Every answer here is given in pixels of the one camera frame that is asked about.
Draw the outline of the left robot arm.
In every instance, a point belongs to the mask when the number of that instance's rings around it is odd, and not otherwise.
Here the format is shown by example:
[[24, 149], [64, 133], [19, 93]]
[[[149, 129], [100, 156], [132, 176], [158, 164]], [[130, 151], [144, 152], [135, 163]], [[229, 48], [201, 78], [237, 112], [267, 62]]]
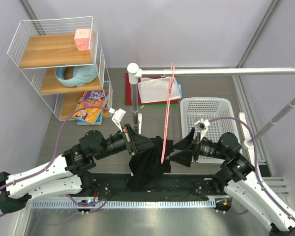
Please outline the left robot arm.
[[100, 131], [91, 130], [48, 163], [14, 175], [1, 172], [0, 210], [3, 214], [17, 212], [35, 199], [55, 195], [90, 196], [95, 182], [89, 170], [96, 166], [96, 160], [125, 150], [135, 156], [154, 146], [152, 139], [136, 133], [128, 124], [107, 139]]

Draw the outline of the black tank top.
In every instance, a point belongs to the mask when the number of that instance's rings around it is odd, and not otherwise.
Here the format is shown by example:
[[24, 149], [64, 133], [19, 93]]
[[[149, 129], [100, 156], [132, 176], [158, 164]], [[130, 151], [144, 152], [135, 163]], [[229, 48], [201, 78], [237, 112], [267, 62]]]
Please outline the black tank top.
[[160, 136], [151, 138], [154, 147], [133, 156], [129, 162], [132, 176], [127, 182], [131, 190], [142, 190], [154, 180], [160, 179], [164, 173], [171, 172], [170, 160], [161, 163], [163, 139]]

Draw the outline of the pink wire hanger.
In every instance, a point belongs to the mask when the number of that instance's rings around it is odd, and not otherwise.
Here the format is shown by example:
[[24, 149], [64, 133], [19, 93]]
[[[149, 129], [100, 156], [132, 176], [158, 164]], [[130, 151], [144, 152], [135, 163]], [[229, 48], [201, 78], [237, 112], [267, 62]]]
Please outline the pink wire hanger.
[[165, 160], [165, 153], [166, 153], [166, 140], [168, 134], [168, 122], [169, 122], [169, 114], [170, 114], [170, 103], [171, 103], [171, 94], [172, 94], [172, 86], [174, 82], [175, 76], [175, 66], [171, 64], [171, 76], [169, 78], [169, 87], [168, 87], [168, 94], [167, 94], [167, 104], [166, 104], [166, 112], [165, 112], [165, 122], [164, 122], [164, 135], [163, 135], [163, 146], [162, 146], [162, 154], [161, 154], [161, 161], [160, 163], [163, 164]]

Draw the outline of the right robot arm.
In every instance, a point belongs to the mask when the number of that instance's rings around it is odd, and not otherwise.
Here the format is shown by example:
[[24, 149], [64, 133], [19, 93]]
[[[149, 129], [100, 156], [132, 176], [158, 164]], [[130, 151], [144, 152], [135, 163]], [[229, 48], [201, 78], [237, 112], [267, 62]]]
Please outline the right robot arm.
[[174, 144], [178, 152], [170, 160], [186, 167], [199, 156], [222, 159], [220, 171], [212, 177], [217, 194], [227, 194], [240, 202], [268, 230], [271, 236], [295, 236], [295, 211], [287, 206], [256, 176], [256, 168], [240, 153], [237, 137], [226, 132], [214, 143], [194, 136], [195, 130]]

